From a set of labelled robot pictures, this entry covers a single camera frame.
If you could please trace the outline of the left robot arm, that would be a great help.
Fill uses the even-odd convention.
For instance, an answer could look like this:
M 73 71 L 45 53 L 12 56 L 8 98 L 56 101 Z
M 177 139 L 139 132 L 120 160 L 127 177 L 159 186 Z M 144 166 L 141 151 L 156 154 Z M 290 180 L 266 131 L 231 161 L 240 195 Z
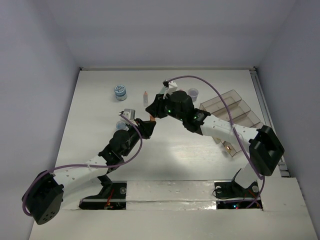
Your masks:
M 151 137 L 156 122 L 136 118 L 126 125 L 128 130 L 117 130 L 108 145 L 86 163 L 61 165 L 39 173 L 22 196 L 24 214 L 38 225 L 47 223 L 72 190 L 95 178 L 99 181 L 93 186 L 94 193 L 101 198 L 108 196 L 112 185 L 108 173 L 134 159 L 124 160 L 136 145 L 142 146 Z

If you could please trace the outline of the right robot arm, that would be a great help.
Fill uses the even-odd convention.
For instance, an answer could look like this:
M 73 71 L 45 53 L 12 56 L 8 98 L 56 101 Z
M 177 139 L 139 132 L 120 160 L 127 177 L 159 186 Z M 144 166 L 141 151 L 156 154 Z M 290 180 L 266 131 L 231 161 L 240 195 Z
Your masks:
M 261 128 L 250 128 L 231 124 L 194 107 L 191 97 L 182 90 L 157 94 L 145 110 L 154 118 L 170 116 L 180 120 L 192 133 L 238 145 L 249 159 L 230 183 L 230 190 L 235 196 L 246 193 L 259 177 L 271 176 L 285 152 L 271 127 L 263 125 Z

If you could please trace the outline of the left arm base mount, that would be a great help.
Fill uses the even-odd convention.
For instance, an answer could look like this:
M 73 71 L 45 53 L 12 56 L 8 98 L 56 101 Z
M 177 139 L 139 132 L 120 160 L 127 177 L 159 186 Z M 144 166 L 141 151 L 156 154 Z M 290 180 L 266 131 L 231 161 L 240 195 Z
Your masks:
M 80 200 L 81 210 L 125 210 L 127 208 L 127 182 L 112 182 L 107 176 L 98 177 L 102 188 L 96 195 Z

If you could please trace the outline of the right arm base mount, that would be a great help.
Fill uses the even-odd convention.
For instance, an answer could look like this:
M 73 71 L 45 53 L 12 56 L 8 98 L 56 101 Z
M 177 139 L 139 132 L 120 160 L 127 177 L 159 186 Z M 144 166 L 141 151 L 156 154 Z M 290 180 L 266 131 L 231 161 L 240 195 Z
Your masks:
M 216 198 L 217 210 L 263 209 L 257 180 L 244 188 L 236 182 L 239 170 L 232 180 L 214 183 L 212 195 Z

